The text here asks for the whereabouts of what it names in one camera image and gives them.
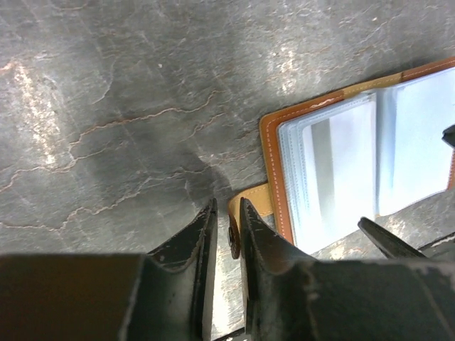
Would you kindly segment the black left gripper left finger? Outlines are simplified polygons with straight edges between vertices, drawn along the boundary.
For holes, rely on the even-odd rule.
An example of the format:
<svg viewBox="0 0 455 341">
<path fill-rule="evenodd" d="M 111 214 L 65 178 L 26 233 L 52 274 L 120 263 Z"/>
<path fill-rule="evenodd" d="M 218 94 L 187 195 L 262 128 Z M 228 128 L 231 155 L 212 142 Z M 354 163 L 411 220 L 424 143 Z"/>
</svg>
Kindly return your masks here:
<svg viewBox="0 0 455 341">
<path fill-rule="evenodd" d="M 218 204 L 149 253 L 4 254 L 2 340 L 209 340 Z"/>
</svg>

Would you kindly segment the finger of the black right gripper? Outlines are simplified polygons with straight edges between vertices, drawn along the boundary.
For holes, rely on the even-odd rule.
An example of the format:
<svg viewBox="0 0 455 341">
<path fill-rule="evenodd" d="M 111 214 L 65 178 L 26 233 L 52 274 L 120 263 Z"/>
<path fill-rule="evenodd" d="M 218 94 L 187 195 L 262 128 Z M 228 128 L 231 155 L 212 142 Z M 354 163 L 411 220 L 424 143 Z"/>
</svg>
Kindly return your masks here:
<svg viewBox="0 0 455 341">
<path fill-rule="evenodd" d="M 359 229 L 388 259 L 425 258 L 422 252 L 396 237 L 367 217 L 361 217 Z"/>
<path fill-rule="evenodd" d="M 455 149 L 455 125 L 451 125 L 443 131 L 442 141 Z"/>
</svg>

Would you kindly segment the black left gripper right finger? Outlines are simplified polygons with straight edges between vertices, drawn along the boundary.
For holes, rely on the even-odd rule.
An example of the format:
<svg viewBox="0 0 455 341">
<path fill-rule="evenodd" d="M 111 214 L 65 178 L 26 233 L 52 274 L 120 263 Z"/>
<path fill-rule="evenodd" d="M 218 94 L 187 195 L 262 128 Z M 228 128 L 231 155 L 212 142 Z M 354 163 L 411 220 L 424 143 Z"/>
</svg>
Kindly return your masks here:
<svg viewBox="0 0 455 341">
<path fill-rule="evenodd" d="M 240 201 L 245 331 L 253 340 L 453 340 L 454 263 L 322 261 Z"/>
</svg>

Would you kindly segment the white card with stripe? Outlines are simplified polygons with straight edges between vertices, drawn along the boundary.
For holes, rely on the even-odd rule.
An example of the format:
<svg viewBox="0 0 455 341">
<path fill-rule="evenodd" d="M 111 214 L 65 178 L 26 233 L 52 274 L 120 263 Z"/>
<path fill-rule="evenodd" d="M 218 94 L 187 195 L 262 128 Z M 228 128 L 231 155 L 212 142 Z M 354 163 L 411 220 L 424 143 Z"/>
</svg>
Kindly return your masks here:
<svg viewBox="0 0 455 341">
<path fill-rule="evenodd" d="M 376 101 L 316 112 L 301 125 L 309 206 L 300 248 L 313 253 L 353 232 L 374 212 Z"/>
</svg>

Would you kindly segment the brown leather card holder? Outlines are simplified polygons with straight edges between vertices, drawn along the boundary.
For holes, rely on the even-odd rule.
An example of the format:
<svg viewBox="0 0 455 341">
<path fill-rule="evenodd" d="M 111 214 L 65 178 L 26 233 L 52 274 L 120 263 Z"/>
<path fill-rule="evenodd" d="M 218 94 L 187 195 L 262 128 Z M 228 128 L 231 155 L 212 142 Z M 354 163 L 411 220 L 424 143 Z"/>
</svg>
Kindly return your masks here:
<svg viewBox="0 0 455 341">
<path fill-rule="evenodd" d="M 267 182 L 228 205 L 240 254 L 240 201 L 314 253 L 361 216 L 391 215 L 454 186 L 454 59 L 358 83 L 263 116 Z"/>
</svg>

